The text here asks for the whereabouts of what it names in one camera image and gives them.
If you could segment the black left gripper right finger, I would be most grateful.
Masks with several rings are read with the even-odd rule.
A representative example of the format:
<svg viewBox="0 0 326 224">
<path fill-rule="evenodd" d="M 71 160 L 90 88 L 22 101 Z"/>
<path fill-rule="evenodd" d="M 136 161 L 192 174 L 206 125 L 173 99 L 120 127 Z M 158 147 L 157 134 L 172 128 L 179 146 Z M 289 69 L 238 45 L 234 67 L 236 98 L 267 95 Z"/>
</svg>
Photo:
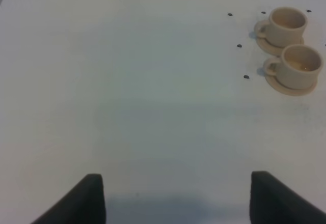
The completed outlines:
<svg viewBox="0 0 326 224">
<path fill-rule="evenodd" d="M 325 213 L 303 199 L 269 172 L 251 174 L 251 223 L 320 223 Z"/>
</svg>

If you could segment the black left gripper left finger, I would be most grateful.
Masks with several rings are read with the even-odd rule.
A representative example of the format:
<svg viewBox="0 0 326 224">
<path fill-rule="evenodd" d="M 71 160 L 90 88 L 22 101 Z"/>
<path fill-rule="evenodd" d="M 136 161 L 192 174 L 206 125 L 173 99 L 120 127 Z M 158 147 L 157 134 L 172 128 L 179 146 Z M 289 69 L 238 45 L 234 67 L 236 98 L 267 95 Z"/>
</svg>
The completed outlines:
<svg viewBox="0 0 326 224">
<path fill-rule="evenodd" d="M 33 223 L 106 223 L 102 175 L 87 174 Z"/>
</svg>

